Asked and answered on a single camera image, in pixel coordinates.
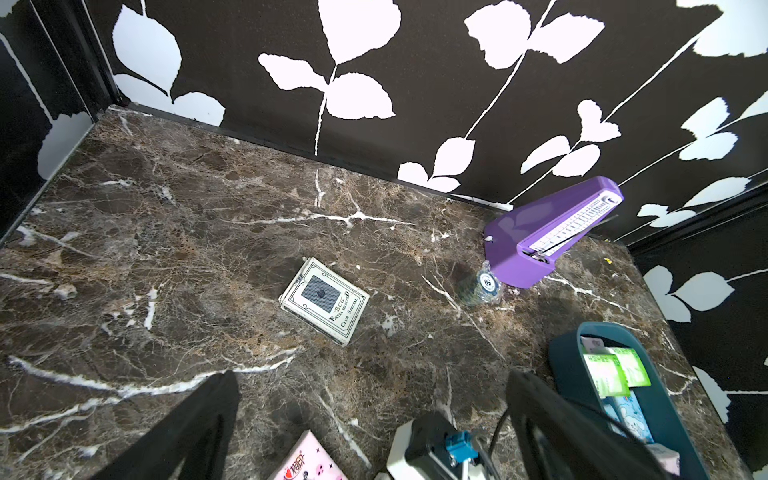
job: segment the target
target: teal basket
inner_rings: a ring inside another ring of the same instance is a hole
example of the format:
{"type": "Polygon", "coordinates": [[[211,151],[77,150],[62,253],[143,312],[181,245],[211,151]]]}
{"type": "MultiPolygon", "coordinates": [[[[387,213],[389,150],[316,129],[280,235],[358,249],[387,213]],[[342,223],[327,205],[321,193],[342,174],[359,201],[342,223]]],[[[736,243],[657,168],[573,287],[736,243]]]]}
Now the teal basket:
{"type": "MultiPolygon", "coordinates": [[[[602,338],[607,346],[628,346],[635,349],[645,366],[650,378],[650,386],[632,389],[637,402],[643,409],[651,435],[660,443],[680,453],[680,477],[686,480],[710,480],[710,476],[701,461],[701,457],[691,443],[680,417],[677,415],[667,389],[659,379],[656,367],[648,357],[643,345],[632,333],[616,323],[586,322],[576,330],[560,335],[549,343],[549,364],[554,373],[554,382],[558,393],[564,397],[583,402],[599,412],[603,406],[589,376],[584,357],[581,355],[582,336],[602,338]]],[[[587,409],[580,409],[584,416],[593,419],[600,427],[610,432],[607,421],[587,409]]]]}

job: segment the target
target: blue connector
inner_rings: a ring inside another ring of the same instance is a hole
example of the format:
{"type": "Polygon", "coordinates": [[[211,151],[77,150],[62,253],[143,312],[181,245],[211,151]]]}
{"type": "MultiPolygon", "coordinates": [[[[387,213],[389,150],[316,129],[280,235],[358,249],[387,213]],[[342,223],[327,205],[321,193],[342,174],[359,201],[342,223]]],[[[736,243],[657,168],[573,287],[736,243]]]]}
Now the blue connector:
{"type": "Polygon", "coordinates": [[[475,459],[480,455],[472,448],[472,436],[466,431],[455,433],[445,439],[445,449],[456,463],[463,463],[467,459],[475,459]]]}

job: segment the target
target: leaf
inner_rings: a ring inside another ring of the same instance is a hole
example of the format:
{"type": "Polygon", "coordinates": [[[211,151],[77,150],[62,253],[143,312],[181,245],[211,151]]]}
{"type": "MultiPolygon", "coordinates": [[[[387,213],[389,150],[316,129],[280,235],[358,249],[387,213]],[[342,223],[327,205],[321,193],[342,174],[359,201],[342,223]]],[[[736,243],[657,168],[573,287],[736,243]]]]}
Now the leaf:
{"type": "Polygon", "coordinates": [[[421,164],[414,162],[401,164],[397,171],[397,179],[441,191],[446,194],[461,185],[458,180],[451,177],[433,177],[430,179],[427,177],[427,172],[424,170],[424,167],[422,167],[421,164]]]}
{"type": "Polygon", "coordinates": [[[698,367],[694,367],[694,372],[699,377],[701,386],[704,387],[704,392],[707,392],[707,396],[710,397],[712,405],[715,406],[715,410],[717,410],[717,414],[720,416],[720,421],[728,423],[728,405],[730,405],[728,394],[717,385],[717,382],[709,373],[704,372],[698,367]]]}
{"type": "Polygon", "coordinates": [[[618,125],[611,122],[600,122],[603,111],[594,100],[581,101],[576,107],[576,111],[581,118],[580,141],[603,142],[621,136],[618,125]]]}
{"type": "Polygon", "coordinates": [[[53,177],[90,131],[91,125],[93,121],[84,111],[73,115],[60,114],[53,120],[38,152],[38,174],[46,180],[53,177]]]}
{"type": "Polygon", "coordinates": [[[408,162],[400,165],[400,168],[397,170],[397,179],[426,187],[429,177],[421,164],[408,162]]]}
{"type": "Polygon", "coordinates": [[[460,174],[472,162],[474,150],[474,140],[454,137],[442,142],[435,155],[435,169],[432,176],[460,174]]]}
{"type": "Polygon", "coordinates": [[[480,8],[464,20],[464,25],[485,52],[485,63],[497,70],[511,67],[523,55],[531,34],[528,11],[509,0],[480,8]]]}
{"type": "Polygon", "coordinates": [[[747,107],[744,113],[739,117],[739,120],[762,114],[768,114],[768,91],[760,95],[760,98],[755,100],[755,103],[747,107]]]}
{"type": "Polygon", "coordinates": [[[667,211],[669,207],[667,205],[658,205],[658,204],[645,204],[642,207],[640,207],[640,211],[637,212],[638,217],[663,217],[664,215],[667,215],[669,212],[667,211]]]}
{"type": "Polygon", "coordinates": [[[383,47],[400,28],[392,0],[318,0],[317,8],[337,65],[383,47]]]}
{"type": "Polygon", "coordinates": [[[667,320],[675,322],[690,322],[690,311],[685,304],[677,298],[668,295],[672,287],[672,273],[665,266],[656,265],[643,275],[645,284],[648,285],[650,294],[667,320]]]}
{"type": "Polygon", "coordinates": [[[426,186],[438,192],[447,194],[450,191],[456,190],[461,185],[458,180],[451,177],[432,177],[427,182],[426,186]]]}
{"type": "Polygon", "coordinates": [[[18,0],[0,0],[0,18],[7,17],[18,0]]]}
{"type": "Polygon", "coordinates": [[[571,144],[568,143],[568,138],[565,135],[550,138],[528,155],[523,165],[520,166],[520,174],[524,174],[542,162],[567,155],[569,151],[571,151],[571,144]]]}
{"type": "Polygon", "coordinates": [[[643,275],[645,284],[648,285],[648,289],[654,298],[659,298],[670,292],[672,288],[672,272],[670,272],[665,266],[656,265],[654,268],[648,270],[643,275]]]}
{"type": "Polygon", "coordinates": [[[217,127],[221,125],[224,118],[224,107],[215,98],[199,91],[181,95],[172,101],[156,87],[130,75],[117,74],[114,76],[114,83],[132,102],[145,107],[156,108],[217,127]]]}
{"type": "Polygon", "coordinates": [[[674,295],[703,312],[720,305],[733,292],[733,287],[722,276],[704,272],[692,276],[674,295]]]}
{"type": "Polygon", "coordinates": [[[751,180],[744,177],[728,177],[718,180],[695,194],[683,207],[695,207],[696,205],[710,204],[735,197],[746,190],[746,185],[749,182],[751,180]]]}
{"type": "Polygon", "coordinates": [[[694,51],[703,57],[744,55],[768,51],[768,3],[760,0],[677,0],[678,7],[717,5],[722,15],[700,34],[694,51]]]}
{"type": "Polygon", "coordinates": [[[551,56],[557,63],[565,63],[588,47],[603,28],[605,24],[594,18],[566,13],[536,28],[528,40],[528,48],[551,56]]]}
{"type": "Polygon", "coordinates": [[[217,127],[224,119],[222,104],[199,91],[192,91],[174,100],[172,113],[217,127]]]}
{"type": "Polygon", "coordinates": [[[600,158],[597,145],[587,145],[564,156],[552,169],[558,177],[577,177],[586,174],[600,158]]]}
{"type": "Polygon", "coordinates": [[[739,138],[729,131],[694,141],[680,151],[681,160],[719,160],[730,153],[739,138]]]}
{"type": "Polygon", "coordinates": [[[667,320],[680,323],[690,323],[690,310],[685,303],[671,295],[664,295],[656,299],[659,309],[667,320]]]}
{"type": "Polygon", "coordinates": [[[112,42],[123,65],[170,92],[179,74],[181,51],[163,25],[123,5],[112,30],[112,42]]]}
{"type": "Polygon", "coordinates": [[[649,226],[653,228],[672,227],[673,225],[677,225],[678,223],[695,216],[696,212],[693,210],[679,210],[677,212],[672,212],[671,214],[666,214],[663,217],[658,217],[656,220],[650,222],[649,226]]]}
{"type": "Polygon", "coordinates": [[[293,60],[281,55],[259,55],[259,63],[270,74],[275,84],[283,90],[309,87],[325,91],[326,79],[315,73],[306,60],[293,60]]]}
{"type": "Polygon", "coordinates": [[[123,95],[136,104],[168,112],[174,109],[170,97],[146,81],[127,74],[117,74],[114,83],[123,95]]]}
{"type": "Polygon", "coordinates": [[[328,113],[336,118],[394,117],[392,100],[378,81],[362,73],[348,73],[328,87],[328,113]]]}
{"type": "Polygon", "coordinates": [[[680,128],[690,131],[698,139],[709,137],[728,118],[728,104],[722,97],[696,110],[680,128]]]}

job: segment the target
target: pink box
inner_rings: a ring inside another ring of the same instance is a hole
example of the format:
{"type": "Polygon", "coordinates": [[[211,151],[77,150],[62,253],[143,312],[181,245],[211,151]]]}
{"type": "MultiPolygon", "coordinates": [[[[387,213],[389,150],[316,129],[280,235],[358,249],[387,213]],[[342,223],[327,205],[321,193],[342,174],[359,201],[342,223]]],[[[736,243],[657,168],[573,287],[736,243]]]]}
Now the pink box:
{"type": "Polygon", "coordinates": [[[270,480],[347,480],[333,458],[307,430],[270,480]]]}

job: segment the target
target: marble tabletop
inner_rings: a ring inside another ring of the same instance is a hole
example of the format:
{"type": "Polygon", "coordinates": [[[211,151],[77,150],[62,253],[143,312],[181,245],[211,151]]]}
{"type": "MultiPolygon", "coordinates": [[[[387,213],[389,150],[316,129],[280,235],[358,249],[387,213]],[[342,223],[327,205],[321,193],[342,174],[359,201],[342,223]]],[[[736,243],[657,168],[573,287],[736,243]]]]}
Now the marble tabletop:
{"type": "MultiPolygon", "coordinates": [[[[111,109],[0,250],[0,476],[87,478],[232,369],[226,478],[266,478],[312,429],[368,480],[399,425],[492,430],[509,369],[554,385],[549,340],[606,321],[644,344],[712,478],[748,478],[624,247],[585,237],[533,288],[457,304],[495,215],[111,109]],[[278,306],[305,257],[371,295],[346,348],[278,306]]],[[[496,458],[525,478],[514,437],[496,458]]]]}

